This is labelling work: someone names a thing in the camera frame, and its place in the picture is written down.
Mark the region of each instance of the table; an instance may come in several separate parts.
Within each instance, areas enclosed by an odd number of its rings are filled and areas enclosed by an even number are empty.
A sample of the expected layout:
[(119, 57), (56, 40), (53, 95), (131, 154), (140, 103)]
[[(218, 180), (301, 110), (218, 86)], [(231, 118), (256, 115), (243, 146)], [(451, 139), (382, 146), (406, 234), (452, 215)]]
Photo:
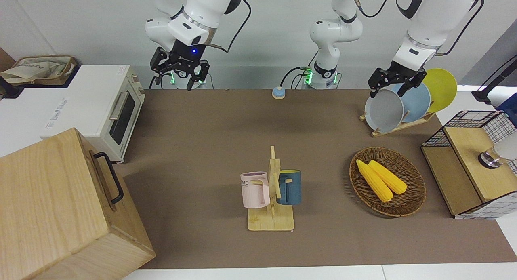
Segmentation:
[[(379, 138), (358, 119), (365, 90), (148, 91), (123, 174), (157, 257), (144, 269), (509, 262), (495, 221), (452, 219), (419, 149), (436, 118)], [(293, 232), (248, 232), (239, 174), (266, 170), (275, 145), (283, 168), (302, 171)], [(427, 200), (386, 219), (350, 187), (354, 153), (399, 151), (420, 170)]]

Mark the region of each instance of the label on oven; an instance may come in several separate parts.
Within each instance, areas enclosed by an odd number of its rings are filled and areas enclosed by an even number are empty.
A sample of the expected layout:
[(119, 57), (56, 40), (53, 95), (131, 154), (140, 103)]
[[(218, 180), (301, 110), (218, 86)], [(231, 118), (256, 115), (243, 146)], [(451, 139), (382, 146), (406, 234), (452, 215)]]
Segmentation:
[(68, 100), (70, 100), (70, 97), (63, 97), (59, 104), (57, 105), (56, 109), (54, 109), (54, 112), (52, 113), (52, 116), (48, 120), (48, 122), (45, 125), (45, 129), (52, 129), (54, 127), (54, 124), (61, 116), (61, 113), (63, 112), (63, 109), (68, 103)]

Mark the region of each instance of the corn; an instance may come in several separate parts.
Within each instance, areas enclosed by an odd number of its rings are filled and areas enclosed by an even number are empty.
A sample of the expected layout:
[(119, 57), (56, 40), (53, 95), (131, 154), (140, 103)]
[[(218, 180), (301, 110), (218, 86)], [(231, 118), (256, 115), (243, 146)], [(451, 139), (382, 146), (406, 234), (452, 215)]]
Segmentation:
[(370, 188), (375, 192), (377, 197), (382, 202), (388, 202), (393, 198), (393, 193), (386, 186), (386, 184), (382, 181), (382, 179), (373, 171), (367, 164), (365, 164), (361, 160), (356, 160), (357, 167), (359, 168), (359, 172), (366, 179), (366, 182), (370, 186)]
[(406, 192), (406, 189), (408, 189), (408, 186), (404, 181), (402, 181), (399, 177), (397, 177), (395, 174), (391, 173), (390, 170), (386, 169), (383, 165), (379, 164), (375, 160), (371, 160), (368, 163), (368, 166), (372, 168), (377, 175), (386, 183), (386, 186), (388, 186), (393, 192), (396, 194), (402, 194)]

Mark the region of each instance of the robotic arm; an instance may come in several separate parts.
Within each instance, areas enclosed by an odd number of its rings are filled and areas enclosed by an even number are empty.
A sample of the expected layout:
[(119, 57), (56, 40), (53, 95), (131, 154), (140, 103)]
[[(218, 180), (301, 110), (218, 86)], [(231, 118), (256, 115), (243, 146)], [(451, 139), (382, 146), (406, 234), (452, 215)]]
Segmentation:
[(368, 80), (375, 97), (378, 90), (393, 83), (403, 83), (398, 94), (403, 96), (418, 87), (426, 72), (424, 64), (432, 59), (477, 0), (412, 0), (408, 8), (397, 6), (411, 20), (406, 37), (397, 50), (388, 70), (377, 68)]
[(332, 9), (339, 17), (312, 24), (310, 36), (318, 45), (316, 61), (305, 83), (315, 89), (327, 89), (334, 83), (341, 55), (337, 42), (350, 42), (362, 35), (362, 22), (357, 18), (354, 0), (332, 0)]
[(210, 65), (201, 56), (212, 42), (222, 15), (231, 13), (239, 4), (240, 0), (184, 0), (174, 16), (148, 20), (145, 31), (160, 45), (150, 62), (158, 81), (170, 71), (181, 78), (190, 76), (190, 91), (195, 82), (205, 80)]

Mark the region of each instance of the dish rack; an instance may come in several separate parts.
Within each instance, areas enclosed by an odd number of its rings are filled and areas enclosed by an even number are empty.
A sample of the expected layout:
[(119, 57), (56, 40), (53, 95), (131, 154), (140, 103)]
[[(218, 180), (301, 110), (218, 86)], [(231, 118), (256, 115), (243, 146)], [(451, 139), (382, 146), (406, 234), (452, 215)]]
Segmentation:
[[(402, 120), (404, 120), (404, 118), (406, 118), (406, 116), (409, 113), (410, 113), (409, 111), (406, 111), (406, 113), (404, 113), (404, 116), (403, 116)], [(376, 137), (387, 135), (388, 133), (394, 133), (396, 131), (401, 131), (402, 129), (407, 129), (409, 127), (413, 127), (413, 126), (416, 126), (416, 125), (419, 125), (419, 124), (423, 124), (423, 123), (428, 122), (435, 114), (436, 114), (436, 112), (428, 112), (428, 113), (425, 113), (424, 116), (422, 116), (422, 118), (420, 118), (419, 120), (415, 120), (414, 122), (410, 122), (410, 123), (401, 122), (398, 127), (395, 127), (393, 130), (387, 131), (385, 133), (381, 133), (380, 131), (378, 131), (378, 129), (375, 129), (371, 133), (371, 135), (372, 135), (373, 138), (376, 138)], [(365, 121), (366, 120), (366, 112), (364, 112), (362, 115), (360, 115), (359, 119), (361, 121)]]

